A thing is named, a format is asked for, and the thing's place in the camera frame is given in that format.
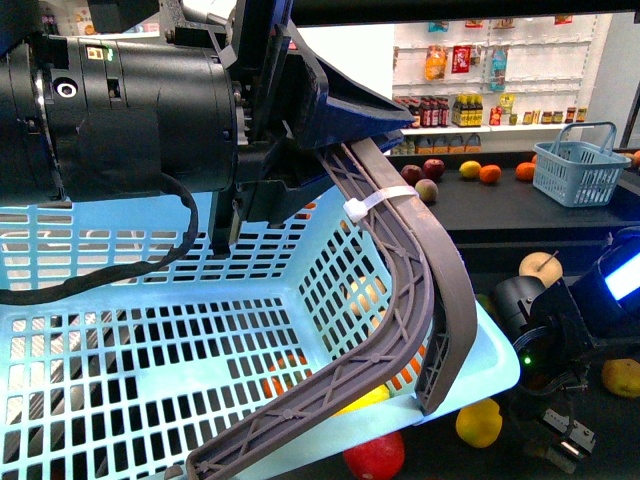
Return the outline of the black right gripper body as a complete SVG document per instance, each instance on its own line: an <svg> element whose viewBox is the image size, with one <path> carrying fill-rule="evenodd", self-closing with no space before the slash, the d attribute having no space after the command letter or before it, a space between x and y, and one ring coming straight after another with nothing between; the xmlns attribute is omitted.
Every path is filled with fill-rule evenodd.
<svg viewBox="0 0 640 480"><path fill-rule="evenodd" d="M576 417L580 387L555 392L529 391L521 385L504 393L504 412L523 438L523 453L574 474L596 445L595 432Z"/></svg>

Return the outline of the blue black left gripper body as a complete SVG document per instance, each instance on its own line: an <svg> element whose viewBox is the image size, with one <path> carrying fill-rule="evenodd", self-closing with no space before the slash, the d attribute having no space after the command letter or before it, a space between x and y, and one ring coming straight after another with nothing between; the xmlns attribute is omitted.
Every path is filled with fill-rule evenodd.
<svg viewBox="0 0 640 480"><path fill-rule="evenodd" d="M320 58L292 9L289 1L240 1L218 20L181 1L159 5L184 86L163 133L179 155L164 167L190 190L211 193L208 237L219 258L243 223L279 225L324 190L326 150L395 140L412 120Z"/></svg>

